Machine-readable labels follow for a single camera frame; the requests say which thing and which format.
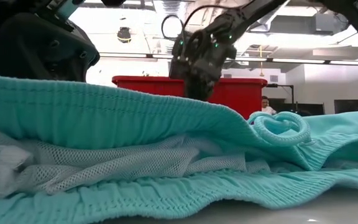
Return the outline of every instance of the red bin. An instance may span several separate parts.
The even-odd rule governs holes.
[[[112,82],[119,88],[144,93],[183,96],[183,80],[168,77],[116,76]],[[261,78],[221,78],[208,101],[226,105],[247,119],[261,110],[262,88],[266,85],[267,81]]]

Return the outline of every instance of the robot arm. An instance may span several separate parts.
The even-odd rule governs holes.
[[[253,0],[245,6],[230,8],[206,28],[194,34],[183,32],[175,41],[170,78],[185,81],[185,97],[206,101],[214,83],[221,77],[227,58],[236,58],[233,43],[264,15],[285,0]],[[319,0],[328,9],[344,15],[358,31],[357,1]]]
[[[102,1],[117,7],[125,0]],[[99,52],[86,33],[68,20],[82,2],[0,2],[0,76],[85,82]]]

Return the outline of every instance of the ceiling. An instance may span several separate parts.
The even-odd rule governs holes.
[[[141,7],[140,4],[134,4],[136,1],[127,1],[120,8],[111,9],[105,8],[100,0],[86,0],[83,7],[79,8],[70,19],[89,35],[100,52],[169,54],[173,42],[163,39],[161,32],[161,22],[165,16],[175,14],[184,21],[194,9],[205,4],[234,7],[249,2],[249,0],[145,0],[147,7]],[[308,33],[310,30],[305,29],[305,23],[310,21],[316,13],[322,12],[329,13],[324,11],[320,4],[288,0],[284,7],[261,19],[257,28],[248,30],[236,42],[237,55],[357,59],[358,47],[350,47],[358,43],[358,34],[354,33],[355,30],[352,27],[345,29],[343,23],[336,21],[334,25],[339,27],[337,34],[328,35]],[[200,10],[190,19],[186,29],[189,31],[201,29],[210,24],[220,13],[222,10],[216,8]],[[122,44],[116,38],[122,26],[131,28],[132,41],[129,44]],[[165,32],[171,31],[174,34],[178,30],[180,30],[180,25],[178,26],[178,22],[174,23],[173,19],[164,27]],[[324,48],[319,45],[303,46],[311,42],[324,43],[330,48],[324,47],[324,44],[322,44]],[[250,63],[241,68],[258,66],[259,63]],[[291,65],[281,63],[271,63],[267,66],[281,68],[284,72],[291,67]]]

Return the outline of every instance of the table surface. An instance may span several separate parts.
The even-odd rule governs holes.
[[[297,208],[268,210],[253,203],[222,201],[182,220],[120,218],[103,224],[358,224],[358,190],[336,189]]]

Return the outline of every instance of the drawstring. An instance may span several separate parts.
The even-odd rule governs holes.
[[[248,123],[254,131],[266,142],[278,147],[295,146],[300,143],[311,142],[309,124],[299,115],[291,112],[281,112],[270,115],[263,112],[251,114]],[[281,133],[294,130],[294,134]]]

